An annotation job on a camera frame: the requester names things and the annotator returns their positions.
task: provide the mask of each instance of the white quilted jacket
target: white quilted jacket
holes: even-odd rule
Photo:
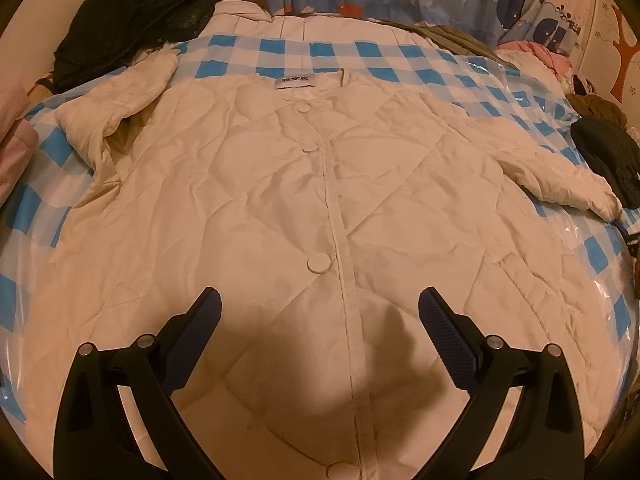
[[[228,480],[411,478],[468,399],[418,320],[427,286],[511,346],[558,343],[593,447],[620,376],[605,307],[520,186],[612,220],[602,178],[424,88],[344,71],[162,93],[176,66],[160,51],[57,111],[96,171],[31,303],[22,402],[39,460],[78,346],[128,346],[206,286],[222,321],[174,401]]]

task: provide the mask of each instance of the blue and white checkered sheet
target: blue and white checkered sheet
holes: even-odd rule
[[[170,85],[191,77],[258,73],[278,78],[349,68],[386,81],[426,86],[436,97],[461,106],[474,117],[506,117],[541,146],[576,165],[584,164],[570,137],[570,125],[578,115],[569,103],[558,100],[537,80],[483,57],[452,56],[414,44],[303,43],[230,35],[197,38],[176,49],[181,54]],[[28,113],[40,134],[40,149],[0,214],[0,405],[18,425],[24,421],[15,399],[19,397],[21,335],[30,294],[66,215],[92,178],[66,142],[53,110],[103,79],[49,98]],[[622,238],[593,213],[532,201],[539,215],[575,251],[606,298],[611,338],[626,368],[635,299],[631,258]],[[633,230],[640,212],[627,211],[623,221]]]

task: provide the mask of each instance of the black jacket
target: black jacket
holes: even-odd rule
[[[591,170],[607,179],[622,205],[640,207],[640,148],[626,131],[587,117],[571,125],[571,136]]]
[[[129,64],[139,49],[196,38],[219,1],[85,0],[55,53],[55,92]]]

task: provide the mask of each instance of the white button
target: white button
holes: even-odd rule
[[[358,480],[360,469],[352,464],[338,462],[326,469],[326,477],[329,480]]]
[[[315,253],[306,261],[306,266],[311,272],[324,274],[331,267],[331,258],[328,254]]]

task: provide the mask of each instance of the metal screw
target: metal screw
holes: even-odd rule
[[[499,350],[504,346],[504,341],[497,335],[489,336],[486,339],[486,343],[489,345],[489,348],[493,348],[494,350]]]
[[[553,357],[560,357],[562,355],[562,350],[558,345],[551,344],[546,347],[546,351],[548,351]]]
[[[89,355],[91,352],[94,351],[94,346],[91,343],[84,343],[79,349],[78,349],[78,353],[80,355]]]
[[[149,348],[154,343],[154,337],[149,334],[141,335],[138,338],[138,346],[140,348]]]

